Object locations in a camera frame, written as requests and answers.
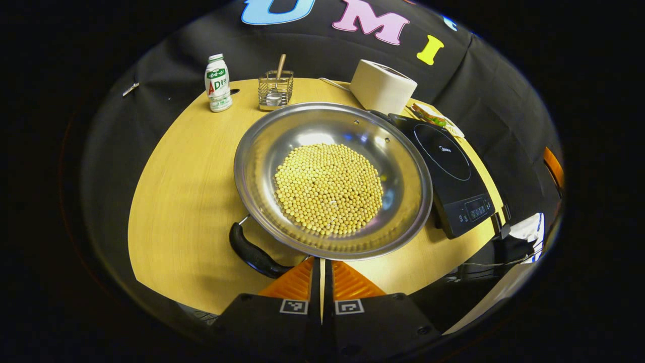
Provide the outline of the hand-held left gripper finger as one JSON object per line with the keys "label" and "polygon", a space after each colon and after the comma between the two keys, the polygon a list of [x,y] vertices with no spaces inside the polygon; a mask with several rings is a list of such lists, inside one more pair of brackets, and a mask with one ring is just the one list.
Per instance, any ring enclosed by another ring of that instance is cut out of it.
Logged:
{"label": "hand-held left gripper finger", "polygon": [[387,294],[341,261],[325,261],[324,362],[408,362],[441,333],[407,294]]}
{"label": "hand-held left gripper finger", "polygon": [[228,361],[318,362],[320,260],[309,257],[256,294],[239,294],[212,325]]}

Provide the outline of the black induction cooktop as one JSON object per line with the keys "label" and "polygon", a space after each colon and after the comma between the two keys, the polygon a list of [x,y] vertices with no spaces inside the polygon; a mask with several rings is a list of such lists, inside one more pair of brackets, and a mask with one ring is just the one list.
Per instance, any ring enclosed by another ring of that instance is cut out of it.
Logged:
{"label": "black induction cooktop", "polygon": [[403,133],[424,159],[433,184],[438,227],[455,239],[495,213],[481,175],[449,131],[435,124],[389,113],[385,119]]}

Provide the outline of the steel pot with black handles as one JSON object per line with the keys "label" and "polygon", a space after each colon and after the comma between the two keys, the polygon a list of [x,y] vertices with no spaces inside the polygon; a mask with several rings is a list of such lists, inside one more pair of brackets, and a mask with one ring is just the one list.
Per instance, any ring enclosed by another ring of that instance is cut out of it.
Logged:
{"label": "steel pot with black handles", "polygon": [[[381,209],[346,236],[305,230],[279,204],[279,165],[297,147],[320,143],[346,145],[364,156],[384,190]],[[393,120],[338,103],[298,103],[262,116],[239,142],[233,175],[249,218],[282,244],[328,260],[359,261],[398,250],[422,230],[433,205],[428,167]]]}

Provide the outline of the pile of yellow soybeans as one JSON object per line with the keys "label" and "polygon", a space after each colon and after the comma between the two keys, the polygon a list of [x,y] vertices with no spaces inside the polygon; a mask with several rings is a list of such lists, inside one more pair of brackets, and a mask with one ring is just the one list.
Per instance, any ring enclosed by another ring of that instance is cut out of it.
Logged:
{"label": "pile of yellow soybeans", "polygon": [[355,233],[383,207],[377,168],[343,144],[297,147],[277,165],[273,179],[284,216],[313,234]]}

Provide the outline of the sandwich on white plate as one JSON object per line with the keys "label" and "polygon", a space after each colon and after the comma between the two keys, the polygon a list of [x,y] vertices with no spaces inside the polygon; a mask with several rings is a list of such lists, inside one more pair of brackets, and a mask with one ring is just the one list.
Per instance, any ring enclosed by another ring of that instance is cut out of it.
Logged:
{"label": "sandwich on white plate", "polygon": [[426,122],[435,124],[436,126],[445,127],[448,124],[447,119],[444,116],[439,115],[427,105],[413,103],[412,106],[408,106],[408,109],[418,118],[421,118]]}

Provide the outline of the white toaster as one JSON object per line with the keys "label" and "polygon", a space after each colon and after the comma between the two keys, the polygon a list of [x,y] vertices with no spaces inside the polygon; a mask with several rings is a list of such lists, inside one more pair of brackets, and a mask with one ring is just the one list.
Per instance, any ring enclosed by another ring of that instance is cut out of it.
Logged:
{"label": "white toaster", "polygon": [[418,83],[388,66],[361,59],[353,73],[349,90],[365,109],[381,113],[401,113]]}

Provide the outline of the white drink bottle green label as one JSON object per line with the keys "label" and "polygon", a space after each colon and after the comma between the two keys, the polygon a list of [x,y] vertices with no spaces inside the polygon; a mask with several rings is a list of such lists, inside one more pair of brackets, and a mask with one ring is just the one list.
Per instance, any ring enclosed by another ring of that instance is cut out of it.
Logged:
{"label": "white drink bottle green label", "polygon": [[210,110],[212,112],[228,110],[233,101],[229,85],[230,74],[223,53],[208,58],[204,81]]}

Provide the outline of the black backdrop cloth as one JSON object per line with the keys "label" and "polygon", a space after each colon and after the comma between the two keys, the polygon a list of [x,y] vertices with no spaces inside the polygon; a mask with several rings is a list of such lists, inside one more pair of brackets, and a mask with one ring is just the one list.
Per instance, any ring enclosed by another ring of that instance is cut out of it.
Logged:
{"label": "black backdrop cloth", "polygon": [[[152,211],[131,217],[148,159],[189,104],[203,97],[207,56],[222,51],[235,80],[257,76],[279,50],[297,76],[347,80],[359,58],[373,59],[421,80],[415,97],[430,101],[466,132],[488,168],[511,223],[544,214],[550,227],[558,193],[538,155],[546,146],[562,158],[561,143],[537,90],[490,44],[465,27],[450,30],[441,15],[404,0],[364,0],[376,15],[395,13],[410,21],[402,44],[375,35],[333,30],[345,9],[341,0],[315,0],[308,16],[284,24],[242,22],[241,0],[212,10],[148,51],[108,92],[88,133],[80,176],[81,205],[90,241],[106,269],[136,303],[161,317],[170,303],[216,315],[244,291],[267,278],[236,258],[228,228],[242,211],[232,184],[236,122],[211,113],[207,131],[186,142],[205,140],[207,151],[189,155],[172,149],[171,159],[207,161],[212,177],[187,179],[175,169],[153,179]],[[138,88],[122,97],[133,83]]]}

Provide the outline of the wooden handled spoon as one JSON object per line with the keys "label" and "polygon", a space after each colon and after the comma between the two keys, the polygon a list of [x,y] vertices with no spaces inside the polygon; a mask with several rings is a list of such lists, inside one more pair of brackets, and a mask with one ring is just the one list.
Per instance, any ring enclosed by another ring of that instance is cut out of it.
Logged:
{"label": "wooden handled spoon", "polygon": [[270,92],[270,96],[271,96],[270,99],[272,104],[274,105],[280,105],[283,99],[283,92],[280,90],[280,80],[281,80],[281,75],[283,73],[285,61],[286,61],[286,54],[283,53],[280,56],[279,63],[277,65],[276,82]]}

